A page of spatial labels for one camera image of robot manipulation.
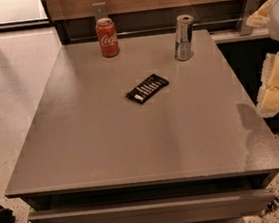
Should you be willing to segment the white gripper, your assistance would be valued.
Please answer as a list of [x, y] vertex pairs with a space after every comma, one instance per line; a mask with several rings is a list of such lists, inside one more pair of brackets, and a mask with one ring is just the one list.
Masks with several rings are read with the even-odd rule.
[[[268, 27], [270, 37], [279, 41], [279, 0], [267, 0], [247, 18], [248, 27]], [[272, 118], [279, 113], [279, 51], [264, 59], [261, 86], [257, 94], [257, 114]]]

